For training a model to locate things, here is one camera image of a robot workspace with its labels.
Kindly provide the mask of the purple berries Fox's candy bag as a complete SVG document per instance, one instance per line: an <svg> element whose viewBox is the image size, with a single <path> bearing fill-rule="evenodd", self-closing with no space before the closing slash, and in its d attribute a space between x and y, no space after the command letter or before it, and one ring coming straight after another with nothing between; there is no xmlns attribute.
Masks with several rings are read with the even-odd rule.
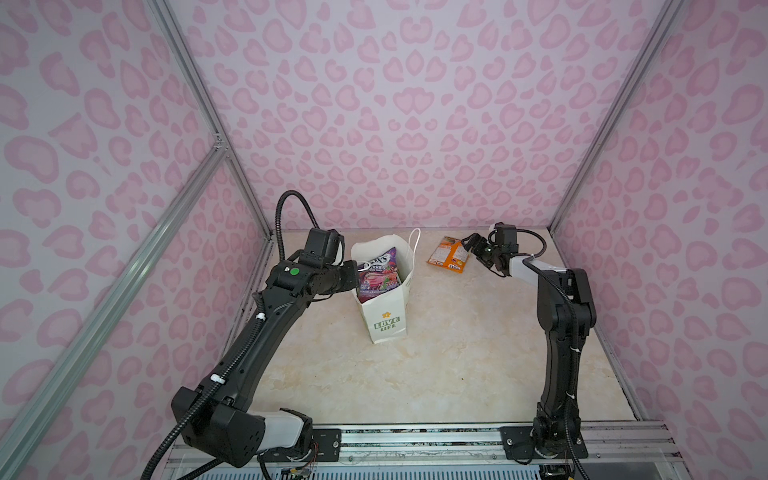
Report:
<svg viewBox="0 0 768 480"><path fill-rule="evenodd" d="M397 249L390 248L379 256L358 265L357 297L365 303L401 285L397 264Z"/></svg>

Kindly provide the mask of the orange candy bag back side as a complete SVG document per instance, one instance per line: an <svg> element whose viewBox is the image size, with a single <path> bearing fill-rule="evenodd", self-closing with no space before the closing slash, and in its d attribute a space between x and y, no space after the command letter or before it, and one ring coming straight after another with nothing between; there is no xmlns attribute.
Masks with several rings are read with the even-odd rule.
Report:
<svg viewBox="0 0 768 480"><path fill-rule="evenodd" d="M444 236L428 258L427 264L461 274L468 258L469 252L460 239Z"/></svg>

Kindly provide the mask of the white paper gift bag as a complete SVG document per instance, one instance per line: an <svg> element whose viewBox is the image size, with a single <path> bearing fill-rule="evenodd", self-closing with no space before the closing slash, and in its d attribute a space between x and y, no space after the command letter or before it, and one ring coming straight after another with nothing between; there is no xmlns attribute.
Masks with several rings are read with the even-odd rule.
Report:
<svg viewBox="0 0 768 480"><path fill-rule="evenodd" d="M379 297L360 303L355 293L355 301L373 344L380 344L407 335L407 304L415 276L416 251L421 230L413 229L408 239L391 234L363 243L356 243L351 249L351 258L361 264L386 252L392 247L397 249L398 272L401 285Z"/></svg>

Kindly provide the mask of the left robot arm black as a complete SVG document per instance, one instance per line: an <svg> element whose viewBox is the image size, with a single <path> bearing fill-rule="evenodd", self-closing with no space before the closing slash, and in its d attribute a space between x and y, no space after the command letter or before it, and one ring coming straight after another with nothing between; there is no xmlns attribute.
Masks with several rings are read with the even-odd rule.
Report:
<svg viewBox="0 0 768 480"><path fill-rule="evenodd" d="M266 452L297 460L309 454L309 416L290 409L253 413L250 407L280 343L310 305L320 296L356 289L357 264L343 252L341 234L313 228L303 249L271 269L264 289L254 295L254 314L223 359L196 388L183 387L174 396L172 440L234 467Z"/></svg>

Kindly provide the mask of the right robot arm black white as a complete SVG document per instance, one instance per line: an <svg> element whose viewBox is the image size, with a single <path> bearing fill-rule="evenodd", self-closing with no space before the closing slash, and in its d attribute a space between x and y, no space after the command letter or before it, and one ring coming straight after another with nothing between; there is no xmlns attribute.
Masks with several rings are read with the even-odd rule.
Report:
<svg viewBox="0 0 768 480"><path fill-rule="evenodd" d="M537 287L536 316L546 340L544 386L529 439L509 439L509 455L520 452L524 461L563 455L579 462L587 457L577 400L580 362L597 323L587 273L541 261L547 250L543 236L513 225L497 223L487 236L473 233L461 244L491 273Z"/></svg>

